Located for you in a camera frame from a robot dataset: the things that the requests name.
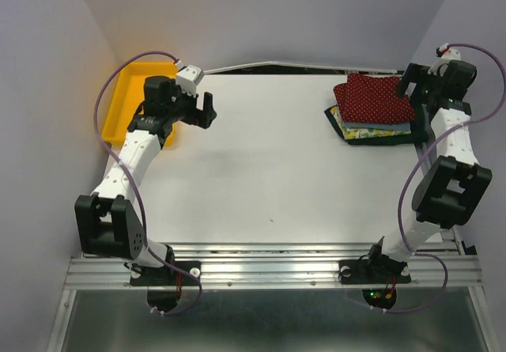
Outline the red polka dot skirt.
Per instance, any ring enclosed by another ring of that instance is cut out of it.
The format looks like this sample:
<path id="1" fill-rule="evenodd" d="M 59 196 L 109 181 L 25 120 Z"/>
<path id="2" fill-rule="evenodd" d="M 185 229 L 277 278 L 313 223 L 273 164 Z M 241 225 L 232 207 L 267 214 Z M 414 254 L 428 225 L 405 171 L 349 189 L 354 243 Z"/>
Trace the red polka dot skirt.
<path id="1" fill-rule="evenodd" d="M 400 78 L 374 78 L 349 74 L 347 81 L 336 85 L 333 93 L 340 116 L 348 123 L 399 124 L 416 119 L 407 95 L 397 96 Z"/>

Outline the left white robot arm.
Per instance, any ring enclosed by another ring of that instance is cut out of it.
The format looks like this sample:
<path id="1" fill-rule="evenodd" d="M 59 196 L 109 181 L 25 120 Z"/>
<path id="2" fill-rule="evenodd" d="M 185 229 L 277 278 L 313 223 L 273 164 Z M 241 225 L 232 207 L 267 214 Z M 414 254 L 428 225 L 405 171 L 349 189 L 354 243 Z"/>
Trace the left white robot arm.
<path id="1" fill-rule="evenodd" d="M 169 283 L 176 274 L 171 247 L 147 237 L 146 215 L 138 197 L 147 169 L 163 149 L 177 122 L 207 129 L 216 119 L 213 96 L 205 93 L 198 108 L 197 86 L 203 74 L 192 67 L 174 78 L 149 76 L 143 101 L 130 121 L 114 164 L 89 195 L 74 204 L 81 250 L 99 257 L 120 258 L 139 274 Z"/>

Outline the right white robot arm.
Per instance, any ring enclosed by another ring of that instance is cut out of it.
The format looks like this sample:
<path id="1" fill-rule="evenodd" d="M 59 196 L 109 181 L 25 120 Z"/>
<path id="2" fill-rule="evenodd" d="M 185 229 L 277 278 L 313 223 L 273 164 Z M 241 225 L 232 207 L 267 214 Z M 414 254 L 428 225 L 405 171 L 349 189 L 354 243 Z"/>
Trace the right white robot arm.
<path id="1" fill-rule="evenodd" d="M 493 174 L 474 155 L 471 108 L 464 100 L 476 75 L 474 65 L 457 59 L 433 66 L 411 63 L 403 74 L 397 94 L 415 85 L 410 99 L 425 105 L 437 158 L 414 191 L 408 224 L 371 247 L 364 261 L 371 280 L 406 274 L 417 248 L 442 229 L 465 225 L 485 194 Z"/>

